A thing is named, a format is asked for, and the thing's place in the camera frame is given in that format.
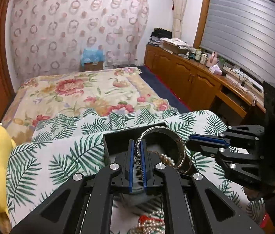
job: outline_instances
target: tissue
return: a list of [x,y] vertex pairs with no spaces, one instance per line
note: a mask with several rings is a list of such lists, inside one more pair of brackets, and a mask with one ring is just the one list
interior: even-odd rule
[[219,66],[216,64],[216,65],[213,65],[209,68],[209,71],[213,74],[216,74],[216,75],[222,75],[222,71],[220,70]]

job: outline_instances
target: window blind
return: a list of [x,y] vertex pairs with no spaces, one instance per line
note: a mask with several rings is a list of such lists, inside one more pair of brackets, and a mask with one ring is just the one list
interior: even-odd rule
[[200,46],[275,83],[275,0],[210,0]]

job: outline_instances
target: beige curtain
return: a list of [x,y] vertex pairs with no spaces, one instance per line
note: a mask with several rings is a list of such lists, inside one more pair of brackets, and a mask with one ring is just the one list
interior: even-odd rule
[[107,65],[132,64],[148,18],[148,0],[13,0],[11,49],[21,82],[79,71],[84,49]]
[[187,0],[174,0],[172,37],[181,39],[182,20]]

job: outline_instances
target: silver bangle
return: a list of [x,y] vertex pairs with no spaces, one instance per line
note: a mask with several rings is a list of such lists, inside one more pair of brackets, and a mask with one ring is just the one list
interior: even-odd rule
[[178,151],[179,151],[179,157],[178,157],[178,161],[175,164],[175,169],[179,169],[182,164],[185,161],[185,156],[186,156],[186,152],[185,152],[185,146],[184,146],[184,142],[182,140],[182,138],[175,133],[173,130],[164,127],[164,126],[155,126],[155,127],[151,127],[147,130],[145,130],[140,137],[137,139],[136,143],[135,143],[135,147],[134,147],[134,160],[136,165],[138,166],[138,168],[141,170],[141,158],[140,158],[140,144],[141,141],[143,140],[145,135],[151,134],[151,133],[163,133],[168,135],[171,139],[174,140],[174,142],[177,144],[178,147]]

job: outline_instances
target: blue carpet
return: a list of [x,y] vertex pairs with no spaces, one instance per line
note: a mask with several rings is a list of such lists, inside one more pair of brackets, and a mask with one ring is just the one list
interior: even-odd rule
[[146,66],[138,66],[142,71],[140,76],[150,87],[158,94],[159,97],[169,101],[172,107],[176,107],[179,113],[188,113],[190,110],[168,89]]

